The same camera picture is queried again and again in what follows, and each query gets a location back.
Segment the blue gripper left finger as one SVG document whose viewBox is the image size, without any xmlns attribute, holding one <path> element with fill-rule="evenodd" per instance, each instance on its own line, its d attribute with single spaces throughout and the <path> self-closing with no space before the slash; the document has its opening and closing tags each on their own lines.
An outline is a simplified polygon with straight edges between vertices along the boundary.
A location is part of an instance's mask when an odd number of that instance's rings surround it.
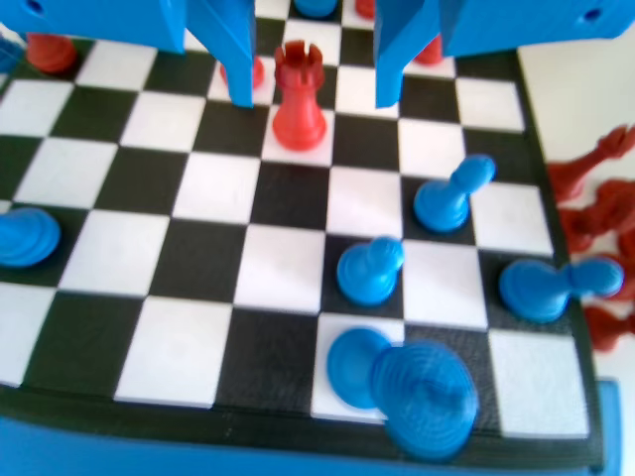
<svg viewBox="0 0 635 476">
<path fill-rule="evenodd" d="M 232 103 L 251 108 L 256 51 L 255 1 L 191 0 L 187 4 L 187 28 L 225 67 Z"/>
</svg>

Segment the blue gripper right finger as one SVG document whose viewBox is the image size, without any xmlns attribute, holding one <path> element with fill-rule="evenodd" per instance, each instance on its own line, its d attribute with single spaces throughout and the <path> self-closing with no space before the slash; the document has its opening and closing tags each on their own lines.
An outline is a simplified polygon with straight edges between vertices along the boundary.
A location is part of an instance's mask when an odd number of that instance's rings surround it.
<svg viewBox="0 0 635 476">
<path fill-rule="evenodd" d="M 401 98 L 404 68 L 441 32 L 438 0 L 376 0 L 374 24 L 375 104 Z"/>
</svg>

